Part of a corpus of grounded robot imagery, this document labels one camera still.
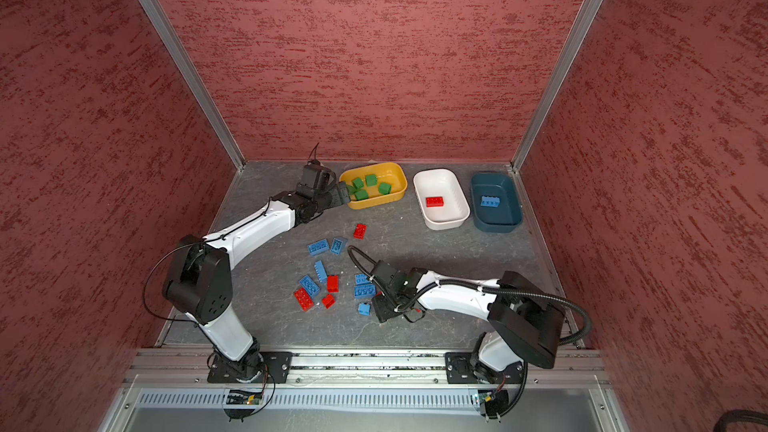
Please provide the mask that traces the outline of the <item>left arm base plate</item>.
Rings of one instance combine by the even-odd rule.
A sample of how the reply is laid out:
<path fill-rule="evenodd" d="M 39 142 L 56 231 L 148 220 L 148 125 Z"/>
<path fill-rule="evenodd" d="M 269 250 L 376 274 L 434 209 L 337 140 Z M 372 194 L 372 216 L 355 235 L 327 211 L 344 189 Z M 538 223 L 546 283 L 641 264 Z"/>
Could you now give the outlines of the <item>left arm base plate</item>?
<path fill-rule="evenodd" d="M 247 352 L 239 361 L 213 352 L 208 360 L 207 382 L 212 384 L 283 384 L 291 367 L 291 352 Z"/>

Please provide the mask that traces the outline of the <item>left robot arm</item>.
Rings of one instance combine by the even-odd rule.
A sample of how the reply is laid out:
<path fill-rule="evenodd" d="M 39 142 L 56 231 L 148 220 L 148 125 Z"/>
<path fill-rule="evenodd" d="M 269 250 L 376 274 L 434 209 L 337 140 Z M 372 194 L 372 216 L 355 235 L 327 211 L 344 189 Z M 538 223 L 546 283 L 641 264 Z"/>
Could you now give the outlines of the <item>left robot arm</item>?
<path fill-rule="evenodd" d="M 171 254 L 163 297 L 200 328 L 215 358 L 239 381 L 251 381 L 261 370 L 262 358 L 257 340 L 232 306 L 232 270 L 271 239 L 349 201 L 342 182 L 325 190 L 301 186 L 283 191 L 231 226 L 205 237 L 184 237 Z"/>

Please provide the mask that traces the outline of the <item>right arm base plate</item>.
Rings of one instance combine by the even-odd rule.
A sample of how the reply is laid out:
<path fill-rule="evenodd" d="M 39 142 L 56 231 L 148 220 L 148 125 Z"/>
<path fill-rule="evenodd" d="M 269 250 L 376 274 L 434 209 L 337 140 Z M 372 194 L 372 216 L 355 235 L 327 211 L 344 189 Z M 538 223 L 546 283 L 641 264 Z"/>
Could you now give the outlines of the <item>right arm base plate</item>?
<path fill-rule="evenodd" d="M 503 371 L 495 371 L 482 364 L 471 352 L 444 354 L 446 377 L 449 384 L 519 385 L 522 383 L 522 363 L 516 362 Z"/>

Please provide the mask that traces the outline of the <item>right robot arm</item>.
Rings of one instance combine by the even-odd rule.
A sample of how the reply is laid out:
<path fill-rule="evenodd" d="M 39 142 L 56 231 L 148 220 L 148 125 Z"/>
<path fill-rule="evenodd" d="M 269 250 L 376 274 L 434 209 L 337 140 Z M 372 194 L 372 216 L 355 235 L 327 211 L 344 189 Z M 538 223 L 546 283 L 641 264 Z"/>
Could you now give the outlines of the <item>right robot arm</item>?
<path fill-rule="evenodd" d="M 424 268 L 402 272 L 377 261 L 367 278 L 377 289 L 373 310 L 381 322 L 412 312 L 447 311 L 489 324 L 492 331 L 481 335 L 472 356 L 483 374 L 500 373 L 517 362 L 541 369 L 555 365 L 568 302 L 517 272 L 469 280 Z"/>

